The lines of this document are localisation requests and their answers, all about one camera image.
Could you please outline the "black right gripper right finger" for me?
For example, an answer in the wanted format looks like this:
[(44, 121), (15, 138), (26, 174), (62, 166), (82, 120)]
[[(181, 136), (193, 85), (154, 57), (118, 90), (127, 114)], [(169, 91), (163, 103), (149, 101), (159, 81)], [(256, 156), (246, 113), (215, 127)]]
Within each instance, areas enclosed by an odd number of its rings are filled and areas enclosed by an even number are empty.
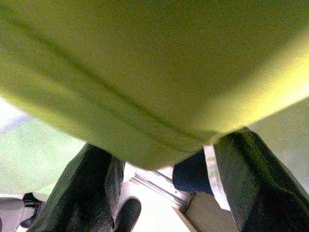
[(262, 138), (242, 128), (176, 164), (177, 190), (204, 192), (240, 232), (306, 232), (309, 195)]

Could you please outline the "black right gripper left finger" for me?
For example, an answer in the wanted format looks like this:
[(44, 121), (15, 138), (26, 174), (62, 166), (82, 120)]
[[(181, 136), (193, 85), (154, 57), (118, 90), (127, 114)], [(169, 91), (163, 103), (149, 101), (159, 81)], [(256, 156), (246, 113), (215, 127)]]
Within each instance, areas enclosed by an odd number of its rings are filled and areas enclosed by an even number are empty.
[(30, 231), (113, 231), (124, 165), (86, 144), (66, 166)]

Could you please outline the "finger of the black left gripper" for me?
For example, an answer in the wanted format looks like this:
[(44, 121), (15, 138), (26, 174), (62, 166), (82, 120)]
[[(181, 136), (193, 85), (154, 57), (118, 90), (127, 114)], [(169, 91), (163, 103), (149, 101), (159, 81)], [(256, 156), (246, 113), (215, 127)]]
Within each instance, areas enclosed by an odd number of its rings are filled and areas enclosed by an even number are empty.
[(128, 198), (116, 217), (116, 232), (133, 231), (141, 213), (141, 203), (136, 198)]

